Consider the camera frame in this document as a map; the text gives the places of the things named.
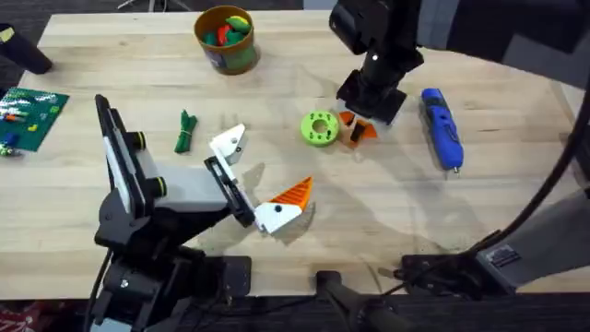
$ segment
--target green gear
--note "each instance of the green gear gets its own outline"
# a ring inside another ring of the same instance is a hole
[[[327,111],[311,112],[301,121],[303,139],[315,147],[325,147],[334,143],[338,131],[337,117]]]

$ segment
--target black cable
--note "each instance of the black cable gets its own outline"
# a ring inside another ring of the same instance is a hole
[[[215,300],[211,301],[211,304],[207,307],[206,310],[201,311],[202,312],[201,316],[196,320],[195,326],[193,326],[193,329],[191,329],[191,332],[197,331],[197,329],[201,325],[201,322],[203,321],[203,318],[205,317],[205,314],[207,313],[207,311],[210,311],[213,308],[213,306],[219,302],[222,294],[223,294],[222,291],[218,291],[218,296],[215,298]]]
[[[102,264],[99,268],[99,273],[96,275],[96,279],[94,280],[94,285],[92,285],[92,291],[90,292],[90,297],[88,299],[88,302],[86,303],[86,311],[84,313],[84,332],[90,331],[90,316],[92,315],[92,307],[96,302],[96,295],[99,292],[100,282],[104,277],[104,272],[106,271],[107,266],[109,265],[109,260],[111,260],[111,256],[112,250],[109,249],[107,250],[107,254],[104,256],[104,259],[102,260]]]
[[[334,310],[336,310],[336,313],[338,314],[338,317],[340,318],[340,321],[342,322],[344,328],[347,330],[347,332],[352,332],[350,324],[348,323],[347,314],[344,312],[344,309],[342,309],[342,307],[338,304],[334,296],[332,296],[330,293],[327,292],[325,295],[330,304],[332,304],[332,307],[334,307]]]
[[[512,234],[519,227],[521,227],[525,221],[527,221],[533,215],[533,213],[535,213],[537,208],[551,193],[555,187],[555,184],[557,184],[562,175],[565,173],[568,166],[575,157],[576,152],[584,142],[585,132],[590,123],[590,95],[588,95],[587,91],[590,91],[590,77],[588,77],[584,100],[582,102],[582,106],[580,107],[580,112],[578,112],[578,117],[573,124],[572,133],[568,138],[568,143],[565,145],[565,148],[563,148],[560,158],[537,193],[533,196],[533,198],[531,198],[526,207],[521,211],[516,219],[514,219],[514,221],[508,225],[508,227],[495,236],[490,237],[486,241],[482,241],[481,243],[474,245],[468,250],[468,252],[475,253],[490,248],[494,244],[504,240],[506,237],[508,237],[508,235]]]
[[[396,291],[400,291],[401,289],[403,289],[404,287],[408,286],[408,285],[413,285],[416,281],[418,281],[420,278],[424,277],[425,275],[431,273],[433,270],[442,267],[443,265],[458,259],[461,256],[467,255],[467,252],[465,253],[461,253],[461,254],[455,254],[455,255],[449,255],[448,257],[441,259],[440,261],[432,264],[431,266],[424,268],[423,270],[421,270],[419,273],[415,274],[412,278],[405,280],[404,282],[402,282],[401,284],[393,287],[390,290],[384,291],[381,295],[379,295],[380,297],[387,297],[393,293],[395,293]]]
[[[382,293],[380,296],[385,297],[391,295],[394,292],[403,289],[407,285],[414,284],[416,281],[418,281],[418,279],[424,277],[426,274],[432,272],[434,269],[439,268],[444,264],[447,264],[457,258],[469,255],[476,255],[477,252],[492,247],[493,245],[506,239],[510,234],[518,230],[518,228],[520,228],[533,215],[533,213],[535,213],[535,211],[538,209],[538,207],[540,207],[545,198],[547,198],[547,196],[551,193],[557,182],[560,180],[560,178],[563,176],[568,166],[572,162],[576,152],[584,142],[585,132],[590,123],[590,95],[588,95],[587,92],[589,90],[590,77],[588,78],[588,82],[586,83],[586,93],[584,95],[582,106],[580,107],[580,112],[578,112],[578,117],[576,118],[576,121],[573,124],[572,133],[568,138],[568,142],[565,145],[565,148],[563,148],[563,152],[561,153],[560,157],[555,163],[555,166],[553,166],[553,169],[545,179],[545,182],[538,189],[537,193],[531,198],[531,200],[528,202],[525,208],[523,208],[523,210],[518,214],[518,216],[516,216],[514,221],[508,225],[508,227],[506,227],[502,231],[499,231],[497,234],[490,236],[488,239],[485,239],[480,243],[476,243],[474,246],[467,249],[463,253],[450,255],[447,258],[437,262],[436,264],[433,264],[430,267],[423,269],[422,271],[414,275],[411,279],[405,280],[400,285],[395,286],[391,290]]]
[[[212,311],[212,310],[207,310],[206,308],[201,308],[198,307],[198,309],[202,310],[205,313],[208,314],[213,314],[213,315],[218,315],[221,317],[252,317],[252,316],[258,316],[258,315],[265,315],[265,314],[271,314],[277,311],[281,311],[290,307],[294,307],[294,306],[298,306],[298,305],[303,305],[309,302],[313,302],[315,301],[316,296],[313,295],[311,297],[308,298],[304,298],[304,299],[299,299],[293,302],[288,302],[288,303],[284,303],[284,304],[280,304],[274,308],[268,308],[265,309],[263,311],[259,311],[259,312],[250,312],[250,313],[224,313],[224,312],[217,312],[217,311]]]

